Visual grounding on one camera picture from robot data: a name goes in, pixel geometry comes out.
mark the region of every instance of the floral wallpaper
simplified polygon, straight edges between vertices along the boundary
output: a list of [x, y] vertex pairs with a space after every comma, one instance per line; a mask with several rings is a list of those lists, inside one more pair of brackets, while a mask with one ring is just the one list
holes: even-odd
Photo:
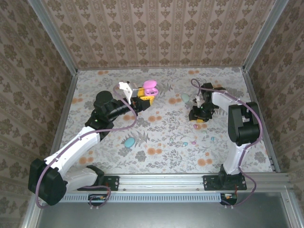
[[289, 0], [249, 73], [280, 168], [304, 212], [304, 1]]
[[0, 227], [22, 223], [29, 165], [50, 153], [71, 75], [26, 0], [0, 1]]
[[275, 0], [43, 0], [78, 69], [241, 66]]
[[[108, 174], [218, 172], [228, 155], [228, 114], [218, 109], [206, 123], [190, 122], [188, 115], [197, 93], [190, 84], [192, 78], [224, 86], [234, 96], [250, 101], [239, 67], [79, 71], [61, 146], [84, 127], [100, 91], [112, 91], [121, 80], [142, 86], [146, 80], [155, 79], [159, 94], [151, 107], [139, 113], [133, 128], [109, 133], [71, 170], [93, 164]], [[181, 98], [183, 93], [190, 97], [186, 103]], [[114, 127], [128, 126], [133, 120], [132, 114], [126, 113], [114, 121]], [[126, 148], [124, 142], [130, 137], [135, 144]], [[250, 150], [242, 166], [249, 172], [272, 171], [264, 143]]]

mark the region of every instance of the cable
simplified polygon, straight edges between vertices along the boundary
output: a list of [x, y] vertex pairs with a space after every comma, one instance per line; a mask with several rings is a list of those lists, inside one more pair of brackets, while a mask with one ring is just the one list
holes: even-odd
[[223, 202], [223, 203], [226, 203], [226, 204], [229, 205], [229, 206], [232, 206], [232, 207], [234, 206], [234, 205], [231, 205], [230, 203], [228, 203], [227, 201], [225, 201], [225, 200], [223, 200], [223, 199], [222, 199], [222, 202]]
[[90, 206], [91, 206], [91, 209], [92, 209], [92, 208], [98, 209], [98, 208], [101, 208], [103, 205], [105, 205], [105, 203], [110, 199], [111, 192], [112, 192], [112, 191], [111, 191], [111, 188], [109, 188], [108, 186], [105, 186], [105, 185], [99, 185], [99, 186], [84, 186], [83, 188], [85, 188], [85, 189], [105, 188], [105, 189], [108, 189], [108, 191], [109, 191], [108, 196], [105, 198], [104, 202], [103, 202], [102, 204], [100, 204], [99, 206], [93, 206], [93, 205], [92, 205], [92, 199], [94, 199], [94, 198], [96, 197], [96, 195], [95, 195], [95, 196], [91, 196], [90, 201], [89, 201], [89, 204], [90, 204]]
[[122, 128], [114, 128], [114, 129], [102, 129], [102, 130], [96, 130], [96, 131], [90, 131], [90, 132], [87, 132], [81, 136], [79, 136], [77, 139], [75, 139], [74, 141], [72, 141], [65, 149], [62, 150], [62, 152], [60, 152], [47, 166], [46, 168], [42, 171], [39, 179], [38, 179], [38, 182], [37, 182], [37, 186], [36, 186], [36, 191], [35, 191], [35, 202], [36, 202], [36, 205], [40, 208], [40, 209], [44, 209], [46, 207], [48, 207], [48, 205], [46, 206], [42, 206], [40, 205], [39, 203], [39, 188], [40, 188], [40, 185], [41, 185], [41, 182], [42, 182], [42, 179], [44, 177], [44, 175], [46, 174], [47, 170], [52, 166], [52, 164], [54, 164], [56, 161], [58, 161], [58, 159], [71, 147], [73, 146], [76, 142], [78, 142], [79, 140], [81, 140], [82, 138], [86, 137], [87, 135], [89, 134], [93, 134], [93, 133], [100, 133], [100, 132], [114, 132], [114, 131], [123, 131], [123, 130], [127, 130], [131, 127], [133, 127], [136, 122], [137, 122], [137, 115], [136, 115], [136, 112], [132, 109], [132, 107], [116, 92], [116, 88], [119, 88], [119, 85], [116, 85], [114, 86], [113, 88], [113, 92], [118, 96], [118, 98], [130, 109], [130, 111], [133, 113], [135, 119], [134, 119], [134, 122], [130, 125], [130, 126], [127, 126], [127, 127], [122, 127]]
[[255, 116], [255, 118], [256, 118], [257, 121], [258, 121], [258, 125], [259, 125], [259, 128], [260, 128], [260, 135], [259, 135], [258, 139], [257, 139], [255, 142], [253, 142], [253, 143], [251, 143], [251, 144], [245, 146], [245, 148], [243, 149], [241, 158], [240, 158], [240, 160], [239, 160], [239, 162], [238, 162], [238, 170], [239, 170], [245, 177], [247, 177], [248, 179], [250, 179], [250, 180], [253, 182], [253, 184], [254, 184], [254, 187], [253, 187], [251, 193], [250, 193], [242, 202], [239, 202], [239, 203], [237, 203], [237, 204], [235, 204], [235, 205], [233, 205], [233, 206], [235, 207], [235, 206], [242, 205], [243, 203], [245, 203], [245, 202], [253, 195], [253, 193], [254, 193], [255, 190], [257, 189], [257, 183], [255, 182], [255, 180], [254, 180], [253, 178], [251, 178], [250, 176], [248, 176], [247, 174], [245, 174], [245, 173], [242, 171], [242, 169], [241, 169], [241, 164], [242, 164], [243, 158], [244, 158], [244, 156], [245, 156], [246, 150], [247, 150], [248, 148], [250, 148], [251, 146], [253, 146], [253, 145], [257, 144], [258, 142], [260, 142], [261, 139], [262, 139], [262, 136], [263, 136], [263, 126], [262, 126], [261, 119], [259, 118], [259, 116], [257, 115], [257, 113], [256, 113], [251, 107], [249, 107], [245, 102], [243, 102], [243, 101], [241, 101], [240, 99], [238, 99], [238, 98], [234, 97], [233, 95], [229, 94], [227, 91], [201, 88], [201, 87], [198, 87], [197, 85], [195, 85], [195, 84], [193, 83], [193, 81], [198, 82], [197, 79], [195, 79], [195, 78], [191, 79], [191, 85], [193, 85], [194, 87], [196, 87], [196, 88], [198, 88], [198, 89], [200, 89], [200, 90], [206, 90], [206, 91], [212, 91], [212, 92], [222, 93], [222, 94], [226, 95], [227, 97], [229, 97], [229, 98], [235, 100], [236, 102], [242, 104], [242, 105], [245, 106], [249, 111], [251, 111], [251, 113]]
[[199, 96], [199, 95], [200, 95], [200, 82], [199, 82], [196, 78], [193, 78], [193, 79], [191, 79], [191, 84], [192, 84], [192, 85], [193, 85], [192, 81], [195, 81], [195, 82], [198, 84], [199, 91], [198, 91], [197, 96]]

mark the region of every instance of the gray floor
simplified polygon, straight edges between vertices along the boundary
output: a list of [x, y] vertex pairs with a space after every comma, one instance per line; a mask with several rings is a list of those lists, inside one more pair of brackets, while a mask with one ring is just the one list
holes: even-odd
[[39, 228], [288, 228], [278, 194], [256, 193], [245, 204], [219, 203], [59, 203], [43, 210]]

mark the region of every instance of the aluminum frame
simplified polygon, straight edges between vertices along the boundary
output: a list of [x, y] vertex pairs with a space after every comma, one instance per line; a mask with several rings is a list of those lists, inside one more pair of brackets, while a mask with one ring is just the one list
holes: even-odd
[[[89, 203], [91, 193], [67, 193], [60, 203]], [[112, 192], [108, 202], [114, 203], [220, 203], [220, 193], [122, 193]]]
[[76, 64], [71, 57], [67, 47], [65, 46], [63, 40], [60, 37], [60, 33], [57, 31], [56, 27], [52, 23], [47, 10], [43, 6], [41, 0], [28, 0], [31, 7], [35, 11], [36, 15], [38, 16], [39, 20], [41, 21], [44, 29], [47, 31], [49, 37], [51, 38], [52, 42], [54, 43], [56, 49], [60, 53], [63, 61], [65, 62], [67, 68], [71, 72], [71, 75], [74, 77], [77, 74]]
[[287, 5], [289, 0], [278, 0], [275, 1], [270, 13], [265, 20], [261, 31], [259, 32], [254, 44], [252, 45], [247, 58], [243, 64], [246, 71], [252, 67], [255, 59], [257, 58], [258, 54], [260, 53], [263, 45], [265, 44], [266, 40], [268, 39], [272, 29], [276, 25], [276, 22], [279, 20], [285, 6]]
[[[243, 73], [243, 77], [244, 77], [245, 84], [247, 86], [247, 90], [248, 90], [251, 101], [254, 101], [258, 104], [257, 96], [256, 96], [255, 90], [253, 88], [249, 73], [247, 71], [245, 71], [244, 69], [242, 69], [242, 73]], [[272, 165], [273, 165], [275, 171], [280, 172], [280, 167], [279, 167], [279, 164], [278, 164], [276, 156], [275, 156], [275, 151], [274, 151], [274, 148], [272, 147], [270, 137], [269, 137], [269, 134], [268, 134], [268, 131], [266, 128], [266, 124], [265, 124], [263, 115], [261, 114], [262, 112], [261, 112], [259, 105], [258, 105], [258, 110], [260, 112], [260, 119], [261, 119], [262, 126], [263, 126], [264, 145], [266, 147], [267, 153], [270, 155], [270, 161], [273, 163]]]
[[56, 135], [55, 135], [55, 138], [54, 138], [54, 141], [53, 141], [53, 145], [52, 145], [50, 154], [53, 154], [60, 149], [60, 144], [61, 144], [61, 141], [62, 141], [63, 133], [64, 133], [65, 128], [66, 128], [68, 113], [70, 111], [70, 107], [71, 107], [71, 104], [72, 104], [74, 92], [76, 90], [77, 80], [78, 80], [78, 76], [72, 77], [71, 84], [70, 84], [70, 87], [68, 89], [68, 93], [66, 95], [65, 105], [63, 106], [63, 109], [62, 109], [60, 121], [59, 121], [59, 124], [58, 124], [58, 128], [57, 128], [57, 131], [56, 131]]
[[[203, 176], [214, 175], [214, 173], [198, 174], [115, 174], [120, 177], [118, 193], [130, 194], [164, 194], [164, 193], [233, 193], [234, 191], [205, 191], [203, 185]], [[292, 193], [292, 184], [287, 173], [261, 172], [250, 173], [250, 176], [256, 181], [256, 192], [280, 192], [284, 201], [289, 222], [293, 228], [303, 227], [303, 218], [298, 204]], [[247, 190], [241, 192], [250, 192], [253, 183], [246, 179]], [[73, 191], [69, 194], [78, 194], [79, 191]], [[91, 191], [81, 191], [81, 193], [92, 193]], [[105, 193], [104, 191], [94, 191], [94, 193]], [[22, 228], [35, 228], [41, 209], [35, 204], [35, 196], [32, 195], [28, 211], [26, 213]]]

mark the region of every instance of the floral tablecloth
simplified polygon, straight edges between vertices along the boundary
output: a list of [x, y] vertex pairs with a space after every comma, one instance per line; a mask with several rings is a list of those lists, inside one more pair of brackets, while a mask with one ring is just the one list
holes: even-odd
[[[218, 109], [212, 120], [197, 123], [194, 128], [188, 119], [197, 93], [190, 84], [192, 78], [201, 84], [211, 82], [215, 87], [223, 86], [232, 95], [250, 101], [240, 68], [79, 71], [61, 146], [84, 126], [98, 92], [112, 91], [119, 81], [142, 86], [144, 81], [155, 79], [159, 94], [149, 109], [139, 113], [133, 128], [109, 133], [71, 170], [93, 164], [112, 174], [218, 172], [228, 155], [228, 114]], [[182, 93], [190, 96], [189, 102], [182, 101]], [[133, 119], [132, 114], [127, 113], [115, 120], [114, 127], [128, 126]], [[135, 144], [126, 148], [124, 141], [129, 137], [135, 139]], [[242, 167], [248, 172], [272, 171], [264, 143], [251, 148]]]

